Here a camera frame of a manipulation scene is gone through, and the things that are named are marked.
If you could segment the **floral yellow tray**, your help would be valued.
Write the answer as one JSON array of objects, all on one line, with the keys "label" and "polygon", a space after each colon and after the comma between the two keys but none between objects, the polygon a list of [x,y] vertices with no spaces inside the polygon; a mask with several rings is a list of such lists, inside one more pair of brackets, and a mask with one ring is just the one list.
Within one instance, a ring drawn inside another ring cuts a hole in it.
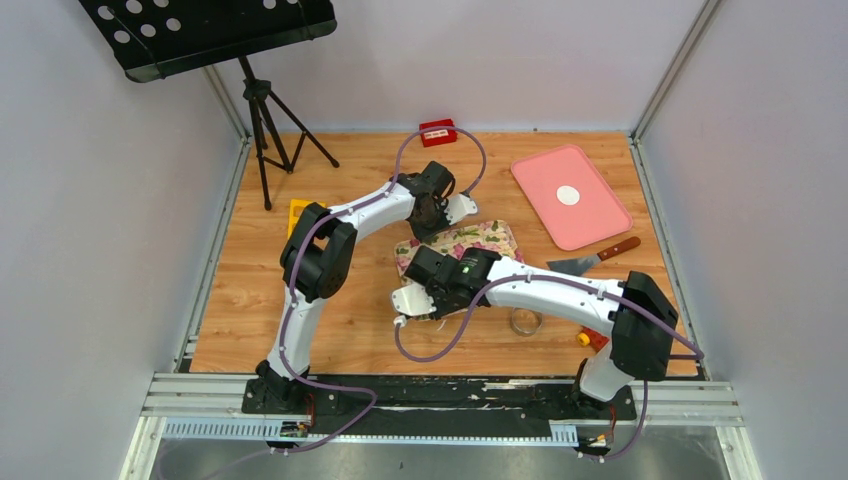
[{"label": "floral yellow tray", "polygon": [[[501,254],[502,258],[508,257],[517,261],[522,259],[512,230],[503,220],[453,228],[438,233],[426,241],[412,239],[401,242],[394,247],[395,263],[400,275],[401,287],[414,283],[404,276],[404,271],[411,263],[416,251],[424,246],[457,259],[471,247],[495,251]],[[442,318],[406,317],[396,313],[394,323],[404,326],[409,320],[438,320]]]}]

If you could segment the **pink tray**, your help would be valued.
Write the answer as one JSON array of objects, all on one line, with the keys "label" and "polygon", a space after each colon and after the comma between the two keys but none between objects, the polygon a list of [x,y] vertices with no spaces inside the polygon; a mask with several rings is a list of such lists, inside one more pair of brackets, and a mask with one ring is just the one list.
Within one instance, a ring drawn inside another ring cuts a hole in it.
[{"label": "pink tray", "polygon": [[562,250],[579,250],[632,228],[630,213],[576,145],[516,160],[510,171]]}]

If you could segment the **yellow triangular toy block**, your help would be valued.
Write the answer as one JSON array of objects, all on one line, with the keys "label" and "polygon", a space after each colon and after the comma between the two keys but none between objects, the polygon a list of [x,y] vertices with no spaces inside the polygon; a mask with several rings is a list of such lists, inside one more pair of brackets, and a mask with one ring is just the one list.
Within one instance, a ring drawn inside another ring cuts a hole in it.
[{"label": "yellow triangular toy block", "polygon": [[327,204],[305,199],[292,199],[289,205],[287,237],[297,237],[308,232],[326,213]]}]

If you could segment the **black music stand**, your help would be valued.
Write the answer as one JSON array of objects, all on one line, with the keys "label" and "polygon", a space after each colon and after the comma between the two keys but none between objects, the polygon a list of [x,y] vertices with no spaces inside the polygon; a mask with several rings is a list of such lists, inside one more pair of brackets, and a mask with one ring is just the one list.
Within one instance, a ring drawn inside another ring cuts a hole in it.
[{"label": "black music stand", "polygon": [[267,166],[293,172],[310,141],[332,167],[339,162],[258,78],[249,55],[332,34],[338,26],[329,1],[84,1],[125,76],[148,83],[236,60],[244,75],[251,130],[263,187]]}]

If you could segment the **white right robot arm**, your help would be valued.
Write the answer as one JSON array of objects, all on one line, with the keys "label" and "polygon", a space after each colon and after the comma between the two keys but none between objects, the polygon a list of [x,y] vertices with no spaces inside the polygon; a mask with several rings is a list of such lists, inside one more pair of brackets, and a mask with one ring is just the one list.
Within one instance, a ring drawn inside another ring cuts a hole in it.
[{"label": "white right robot arm", "polygon": [[626,384],[665,379],[678,314],[654,280],[633,271],[598,280],[532,267],[495,251],[469,248],[461,258],[422,246],[391,303],[407,318],[439,319],[472,308],[509,307],[563,318],[606,337],[582,364],[571,403],[596,417]]}]

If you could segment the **red yellow toy block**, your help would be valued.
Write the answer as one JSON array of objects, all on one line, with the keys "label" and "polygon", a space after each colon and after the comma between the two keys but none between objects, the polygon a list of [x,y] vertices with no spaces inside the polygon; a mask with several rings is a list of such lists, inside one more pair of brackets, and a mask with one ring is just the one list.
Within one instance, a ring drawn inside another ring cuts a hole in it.
[{"label": "red yellow toy block", "polygon": [[609,343],[609,338],[595,330],[583,327],[576,335],[576,341],[582,347],[590,347],[595,352],[600,352]]}]

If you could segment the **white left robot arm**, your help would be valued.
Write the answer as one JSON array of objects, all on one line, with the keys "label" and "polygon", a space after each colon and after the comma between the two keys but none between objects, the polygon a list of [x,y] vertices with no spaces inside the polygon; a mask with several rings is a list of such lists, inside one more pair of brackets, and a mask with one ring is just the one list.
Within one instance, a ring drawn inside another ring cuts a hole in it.
[{"label": "white left robot arm", "polygon": [[256,368],[279,411],[293,413],[305,403],[307,389],[299,378],[310,368],[317,323],[326,301],[344,285],[358,241],[400,221],[420,241],[447,229],[454,188],[454,175],[432,161],[421,173],[396,174],[360,199],[306,207],[280,257],[287,291],[275,344]]}]

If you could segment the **flat white dough wrapper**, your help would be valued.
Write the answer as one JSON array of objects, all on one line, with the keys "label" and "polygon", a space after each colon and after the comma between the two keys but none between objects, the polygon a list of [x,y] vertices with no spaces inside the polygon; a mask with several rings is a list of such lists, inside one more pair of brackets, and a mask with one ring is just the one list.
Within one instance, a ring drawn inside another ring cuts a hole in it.
[{"label": "flat white dough wrapper", "polygon": [[580,192],[573,186],[562,185],[556,190],[557,200],[565,206],[574,206],[580,199]]}]

